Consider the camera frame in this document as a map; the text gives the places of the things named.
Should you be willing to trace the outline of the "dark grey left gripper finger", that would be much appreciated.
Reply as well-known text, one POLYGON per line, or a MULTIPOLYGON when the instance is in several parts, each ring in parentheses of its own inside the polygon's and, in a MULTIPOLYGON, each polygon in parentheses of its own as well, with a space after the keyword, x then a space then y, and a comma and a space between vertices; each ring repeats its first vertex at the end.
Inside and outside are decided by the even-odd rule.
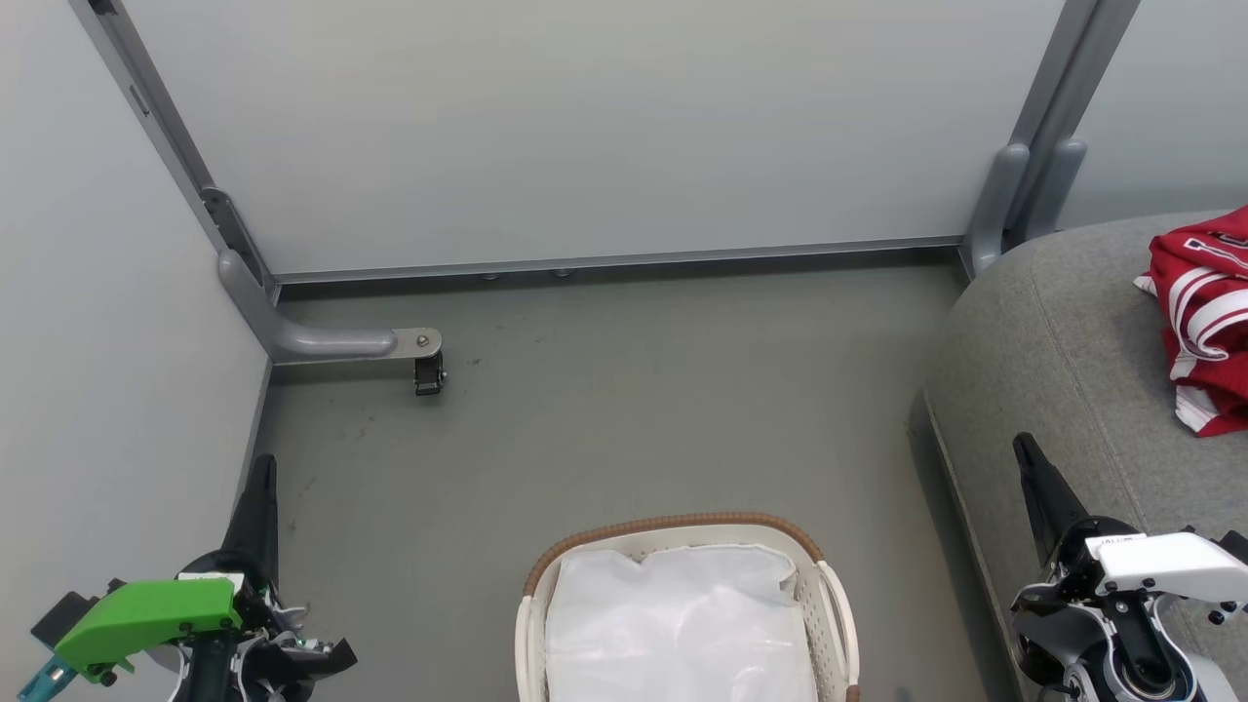
POLYGON ((258 587, 278 585, 278 466, 272 453, 260 453, 247 473, 221 551, 228 565, 245 570, 258 587))

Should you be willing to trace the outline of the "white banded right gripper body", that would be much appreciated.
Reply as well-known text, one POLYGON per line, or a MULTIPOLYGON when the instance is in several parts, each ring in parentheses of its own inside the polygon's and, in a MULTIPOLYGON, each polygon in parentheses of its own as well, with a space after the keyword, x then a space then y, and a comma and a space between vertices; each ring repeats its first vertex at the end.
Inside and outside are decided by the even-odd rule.
POLYGON ((1209 605, 1223 625, 1246 606, 1246 540, 1191 530, 1149 536, 1091 517, 1090 560, 1042 565, 1011 606, 1016 665, 1043 690, 1227 690, 1214 661, 1182 650, 1164 615, 1178 601, 1209 605))

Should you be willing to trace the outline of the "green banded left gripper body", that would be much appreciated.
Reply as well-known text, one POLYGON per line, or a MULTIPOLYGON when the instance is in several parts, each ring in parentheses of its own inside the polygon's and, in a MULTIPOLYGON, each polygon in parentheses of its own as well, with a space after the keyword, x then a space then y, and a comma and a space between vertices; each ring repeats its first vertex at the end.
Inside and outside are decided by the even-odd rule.
POLYGON ((70 592, 52 610, 52 691, 75 680, 111 687, 146 653, 173 671, 173 701, 307 701, 358 658, 346 640, 306 636, 305 615, 282 603, 278 586, 255 587, 222 551, 170 580, 114 580, 101 597, 70 592))

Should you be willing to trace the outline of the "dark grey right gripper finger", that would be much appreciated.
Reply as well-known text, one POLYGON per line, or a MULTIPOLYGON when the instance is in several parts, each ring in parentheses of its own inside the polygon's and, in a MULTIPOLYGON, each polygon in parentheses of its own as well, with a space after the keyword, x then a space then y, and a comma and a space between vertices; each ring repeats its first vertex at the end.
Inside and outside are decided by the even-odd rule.
POLYGON ((1012 441, 1025 493, 1035 553, 1042 565, 1078 568, 1087 563, 1086 532, 1091 515, 1046 456, 1033 435, 1021 432, 1012 441))

